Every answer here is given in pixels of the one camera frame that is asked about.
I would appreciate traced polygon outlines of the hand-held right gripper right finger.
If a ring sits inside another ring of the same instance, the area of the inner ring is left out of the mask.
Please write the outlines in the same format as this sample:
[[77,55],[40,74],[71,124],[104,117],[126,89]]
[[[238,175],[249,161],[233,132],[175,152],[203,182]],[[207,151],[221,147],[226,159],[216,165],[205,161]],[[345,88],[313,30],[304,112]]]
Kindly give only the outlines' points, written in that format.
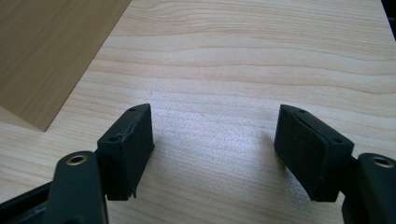
[[334,202],[354,143],[301,108],[282,105],[275,151],[312,201]]

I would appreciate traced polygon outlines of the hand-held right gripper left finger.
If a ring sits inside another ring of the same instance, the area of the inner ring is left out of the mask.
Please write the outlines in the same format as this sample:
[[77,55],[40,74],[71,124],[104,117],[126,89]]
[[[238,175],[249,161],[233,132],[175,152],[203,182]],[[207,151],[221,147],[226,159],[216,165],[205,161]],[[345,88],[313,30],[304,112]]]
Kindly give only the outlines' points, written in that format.
[[97,141],[104,193],[110,201],[136,197],[153,149],[150,104],[127,109]]

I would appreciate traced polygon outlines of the wooden tea box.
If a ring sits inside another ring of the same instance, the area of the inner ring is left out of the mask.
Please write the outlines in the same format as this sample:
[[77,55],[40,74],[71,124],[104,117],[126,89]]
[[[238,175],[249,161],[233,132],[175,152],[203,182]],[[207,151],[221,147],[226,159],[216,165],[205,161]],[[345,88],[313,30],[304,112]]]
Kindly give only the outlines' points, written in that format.
[[132,0],[0,0],[0,122],[46,131]]

